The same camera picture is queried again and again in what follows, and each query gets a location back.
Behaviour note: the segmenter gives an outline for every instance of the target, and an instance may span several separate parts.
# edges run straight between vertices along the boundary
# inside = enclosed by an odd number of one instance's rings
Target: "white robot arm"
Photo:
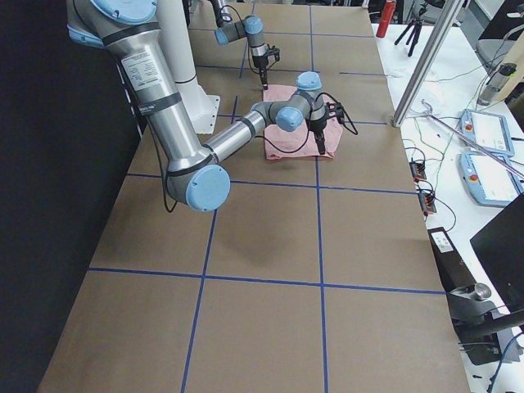
[[[161,1],[177,3],[182,8],[180,1]],[[178,89],[184,81],[175,82],[175,72],[171,72],[159,44],[162,16],[156,3],[68,0],[67,5],[70,37],[77,43],[107,49],[125,70],[140,111],[147,117],[153,136],[168,157],[169,164],[162,178],[165,190],[175,201],[200,211],[221,206],[229,193],[230,182],[219,163],[270,124],[278,124],[291,132],[305,119],[314,131],[315,140],[320,140],[323,146],[323,129],[330,117],[330,107],[324,104],[322,84],[316,73],[301,74],[297,90],[289,100],[255,104],[241,119],[201,145],[184,105],[186,99]],[[255,25],[257,29],[260,27],[258,21]],[[185,19],[183,29],[187,37]],[[188,42],[185,46],[191,51]],[[185,60],[192,62],[191,53],[189,56],[190,59]]]

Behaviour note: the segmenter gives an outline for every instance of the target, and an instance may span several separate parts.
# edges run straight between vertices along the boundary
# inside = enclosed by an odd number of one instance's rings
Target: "pink towel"
[[[269,89],[264,90],[264,101],[286,101],[295,91],[296,88],[292,86],[270,84]],[[342,130],[343,128],[338,124],[337,119],[329,119],[327,121],[327,127],[324,129],[324,137],[326,138],[326,154],[323,155],[324,157],[333,158],[335,156],[335,150],[341,140]],[[303,121],[300,127],[292,133],[282,130],[277,125],[270,125],[265,129],[264,136],[279,149],[292,151],[304,143],[307,132],[305,121]],[[264,143],[265,158],[268,160],[279,160],[283,157],[319,156],[313,133],[309,133],[308,142],[296,153],[282,153],[267,143],[267,141],[264,141]]]

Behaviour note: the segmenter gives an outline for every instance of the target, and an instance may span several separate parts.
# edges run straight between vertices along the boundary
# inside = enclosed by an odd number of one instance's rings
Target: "light blue cap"
[[[244,30],[248,34],[258,34],[264,29],[262,20],[257,15],[249,15],[244,20]]]
[[[215,30],[215,38],[216,42],[219,43],[219,45],[227,45],[229,43],[228,38],[226,37],[226,34],[222,31],[222,29]]]
[[[296,86],[306,92],[322,88],[320,75],[313,71],[303,72],[296,78]]]
[[[207,165],[191,178],[186,189],[186,202],[194,210],[218,209],[229,194],[231,183],[228,172],[219,165]]]
[[[69,30],[69,37],[73,40],[73,42],[85,45],[86,47],[97,47],[98,49],[105,48],[104,43],[101,39],[99,39],[99,37],[84,31],[73,29],[69,25],[67,25],[67,29]]]
[[[275,120],[278,127],[290,133],[295,131],[298,126],[302,124],[304,116],[302,115],[302,112],[293,106],[284,106],[280,111],[278,111]]]
[[[156,12],[156,1],[144,0],[91,0],[102,14],[126,25],[140,25]]]

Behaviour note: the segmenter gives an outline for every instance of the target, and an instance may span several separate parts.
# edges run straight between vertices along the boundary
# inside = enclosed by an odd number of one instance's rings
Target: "black tripod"
[[[413,27],[413,31],[409,35],[408,42],[406,45],[409,45],[411,43],[411,48],[408,52],[408,57],[411,57],[413,55],[413,50],[415,49],[415,46],[418,43],[418,37],[420,37],[420,31],[422,30],[422,19],[421,16],[424,15],[427,11],[427,2],[424,2],[422,5],[422,8],[418,12],[418,16],[414,17],[408,24],[408,26],[404,29],[402,34],[396,39],[395,45],[397,45],[400,40],[408,33],[409,29]]]

